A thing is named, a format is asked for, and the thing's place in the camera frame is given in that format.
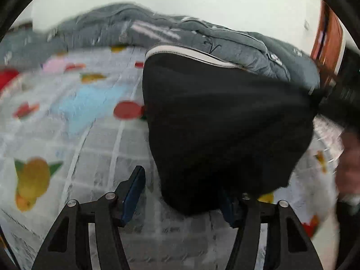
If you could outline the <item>person's right hand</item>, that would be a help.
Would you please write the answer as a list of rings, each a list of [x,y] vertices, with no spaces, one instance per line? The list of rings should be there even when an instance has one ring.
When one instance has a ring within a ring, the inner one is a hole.
[[[336,169],[336,186],[339,196],[359,194],[359,136],[352,130],[341,135],[344,147]]]

